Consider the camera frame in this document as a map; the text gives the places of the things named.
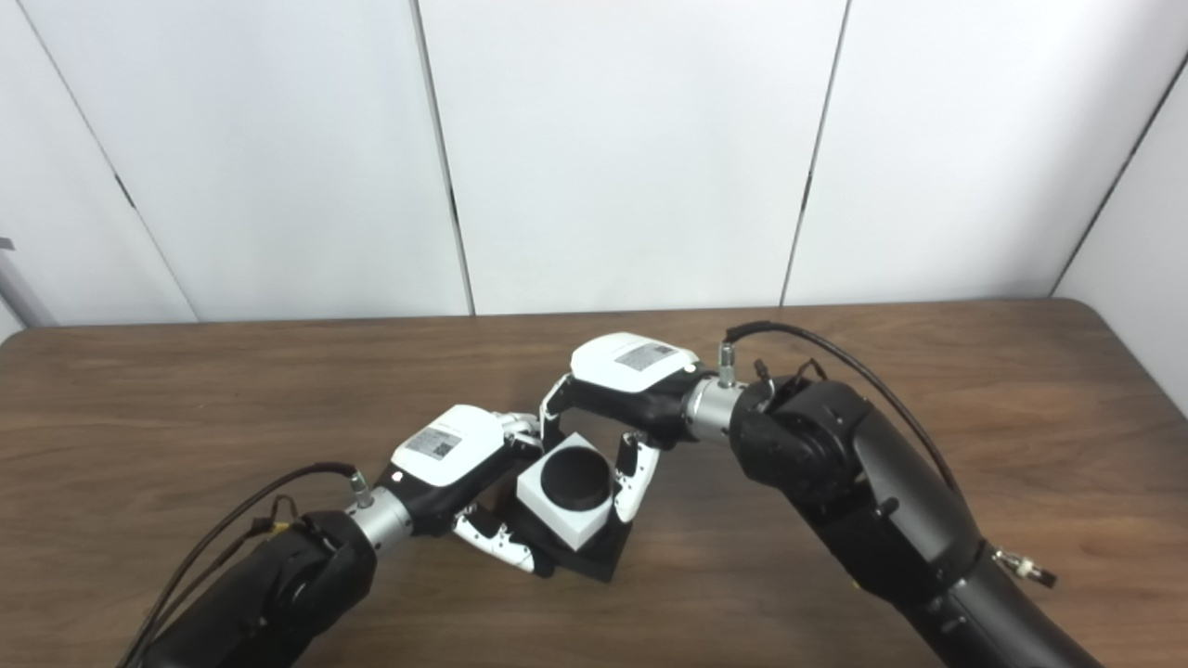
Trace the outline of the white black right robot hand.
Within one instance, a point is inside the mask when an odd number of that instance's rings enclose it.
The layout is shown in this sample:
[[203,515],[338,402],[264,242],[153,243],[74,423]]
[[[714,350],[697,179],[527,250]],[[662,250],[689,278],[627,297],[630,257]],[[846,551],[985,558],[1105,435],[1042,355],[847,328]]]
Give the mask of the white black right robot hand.
[[709,374],[687,348],[619,330],[581,345],[569,372],[541,402],[541,437],[546,450],[560,445],[562,415],[571,409],[628,426],[626,459],[615,470],[613,505],[624,524],[636,519],[659,454],[694,443],[685,401]]

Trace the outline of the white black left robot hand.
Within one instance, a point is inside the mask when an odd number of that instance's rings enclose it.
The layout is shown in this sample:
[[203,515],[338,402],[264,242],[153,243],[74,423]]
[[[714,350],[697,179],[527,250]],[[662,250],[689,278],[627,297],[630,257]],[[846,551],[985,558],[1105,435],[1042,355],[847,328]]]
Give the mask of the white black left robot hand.
[[394,448],[372,503],[352,508],[353,519],[379,555],[407,537],[453,532],[518,571],[551,576],[551,559],[478,503],[511,470],[546,453],[539,431],[531,414],[450,407]]

